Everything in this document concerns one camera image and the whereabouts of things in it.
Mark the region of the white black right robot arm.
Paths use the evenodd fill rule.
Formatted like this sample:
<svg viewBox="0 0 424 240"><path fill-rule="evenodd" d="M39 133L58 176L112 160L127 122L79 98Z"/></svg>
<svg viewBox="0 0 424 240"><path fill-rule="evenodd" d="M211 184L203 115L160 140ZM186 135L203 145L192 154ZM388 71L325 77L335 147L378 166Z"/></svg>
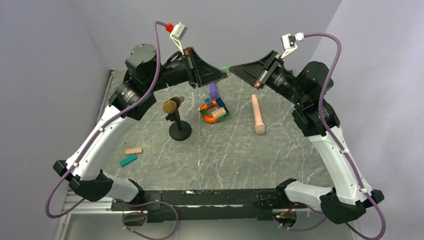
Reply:
<svg viewBox="0 0 424 240"><path fill-rule="evenodd" d="M318 151L330 174L333 187L319 187L290 178L276 187L276 203L288 208L302 203L321 210L335 224L357 220L367 208L384 200L380 190L373 189L355 163L347 159L340 120L332 106L319 97L328 67L309 62L298 75L285 69L275 51L260 60L233 65L229 71L256 89L269 87L294 105L293 120L303 135Z"/></svg>

